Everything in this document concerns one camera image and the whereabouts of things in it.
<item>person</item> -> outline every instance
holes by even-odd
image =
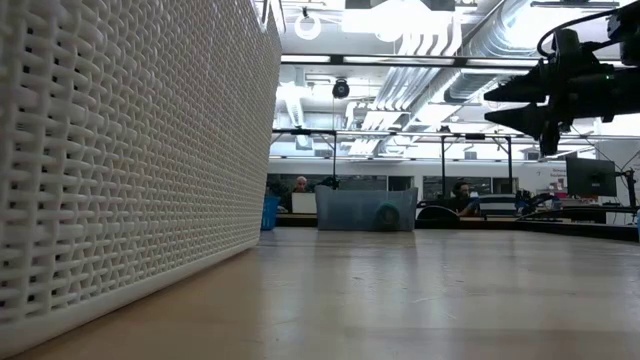
[[[296,179],[296,187],[293,192],[307,192],[307,178],[304,176],[298,176]]]
[[[453,185],[454,197],[449,200],[447,206],[451,211],[454,211],[458,216],[472,216],[476,212],[476,204],[471,201],[469,194],[471,189],[469,183],[459,181]]]

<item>clear plastic bin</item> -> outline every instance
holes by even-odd
[[[418,189],[333,190],[316,186],[318,230],[413,231]]]

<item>plastic storage container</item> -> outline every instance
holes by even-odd
[[[413,231],[418,189],[333,190],[316,186],[318,230]]]
[[[264,203],[262,204],[262,226],[260,226],[260,230],[273,230],[273,228],[276,227],[279,202],[279,197],[264,197]]]

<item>white woven basket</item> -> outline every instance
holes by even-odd
[[[251,0],[0,0],[0,358],[256,243],[280,51]]]

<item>blue bin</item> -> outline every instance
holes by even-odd
[[[262,226],[260,227],[260,230],[273,230],[273,228],[276,227],[279,202],[279,197],[264,197],[264,203],[262,204]]]

